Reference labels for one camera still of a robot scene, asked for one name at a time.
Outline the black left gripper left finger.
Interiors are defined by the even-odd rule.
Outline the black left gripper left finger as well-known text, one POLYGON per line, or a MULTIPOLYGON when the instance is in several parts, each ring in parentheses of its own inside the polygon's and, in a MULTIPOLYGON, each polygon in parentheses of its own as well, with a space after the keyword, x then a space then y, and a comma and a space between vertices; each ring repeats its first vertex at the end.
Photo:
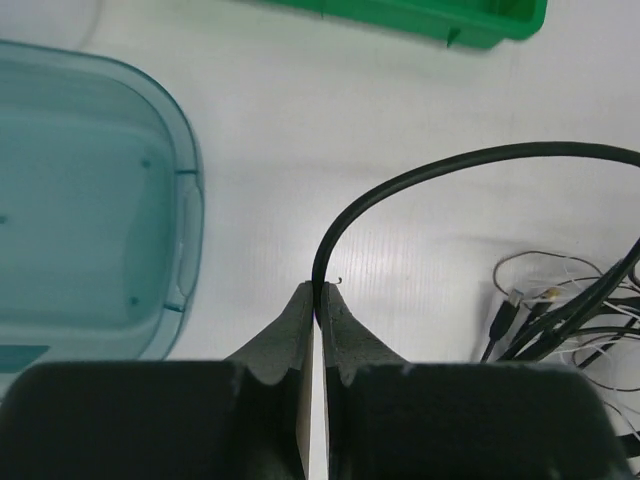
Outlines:
POLYGON ((1 406, 5 479, 304 479, 313 289, 222 360, 29 368, 1 406))

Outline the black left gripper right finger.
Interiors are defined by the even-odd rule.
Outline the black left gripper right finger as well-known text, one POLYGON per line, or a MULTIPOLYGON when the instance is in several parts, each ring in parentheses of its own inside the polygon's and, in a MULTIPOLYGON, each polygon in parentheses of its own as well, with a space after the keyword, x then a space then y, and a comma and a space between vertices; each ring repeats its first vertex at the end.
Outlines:
POLYGON ((412 363, 319 297, 332 479, 629 479, 600 398, 548 363, 412 363))

